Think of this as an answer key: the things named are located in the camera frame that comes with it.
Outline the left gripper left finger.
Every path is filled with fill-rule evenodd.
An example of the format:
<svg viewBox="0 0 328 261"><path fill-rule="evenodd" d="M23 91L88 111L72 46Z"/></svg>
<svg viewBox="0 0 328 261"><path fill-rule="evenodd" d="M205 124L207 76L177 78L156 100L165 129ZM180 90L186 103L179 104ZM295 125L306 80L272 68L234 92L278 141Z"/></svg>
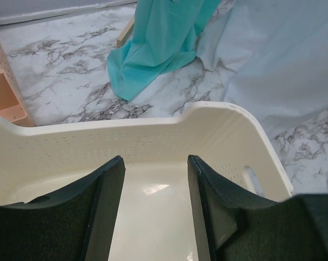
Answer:
<svg viewBox="0 0 328 261"><path fill-rule="evenodd" d="M0 260L108 260L124 178L116 156L56 191L0 206Z"/></svg>

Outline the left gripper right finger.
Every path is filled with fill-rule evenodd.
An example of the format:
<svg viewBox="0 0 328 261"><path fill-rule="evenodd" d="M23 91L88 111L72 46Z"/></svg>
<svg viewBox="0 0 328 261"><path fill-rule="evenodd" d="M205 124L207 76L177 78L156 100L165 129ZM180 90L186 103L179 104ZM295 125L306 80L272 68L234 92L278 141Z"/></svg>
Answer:
<svg viewBox="0 0 328 261"><path fill-rule="evenodd" d="M188 157L199 260L328 260L328 194L282 202L256 195Z"/></svg>

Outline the white t shirt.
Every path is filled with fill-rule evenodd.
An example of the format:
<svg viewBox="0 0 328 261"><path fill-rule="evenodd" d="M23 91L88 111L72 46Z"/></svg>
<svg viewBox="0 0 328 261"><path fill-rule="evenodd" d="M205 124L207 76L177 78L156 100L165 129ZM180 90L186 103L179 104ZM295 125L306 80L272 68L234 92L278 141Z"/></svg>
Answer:
<svg viewBox="0 0 328 261"><path fill-rule="evenodd" d="M328 109L328 1L232 1L197 56L274 138Z"/></svg>

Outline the teal t shirt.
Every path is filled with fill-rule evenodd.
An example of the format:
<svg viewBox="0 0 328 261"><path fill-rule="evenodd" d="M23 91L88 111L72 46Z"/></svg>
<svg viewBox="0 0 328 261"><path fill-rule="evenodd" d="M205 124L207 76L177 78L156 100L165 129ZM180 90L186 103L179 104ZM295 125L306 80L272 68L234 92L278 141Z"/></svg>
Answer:
<svg viewBox="0 0 328 261"><path fill-rule="evenodd" d="M219 1L138 1L133 37L107 59L112 90L132 101L157 76L196 56L194 45Z"/></svg>

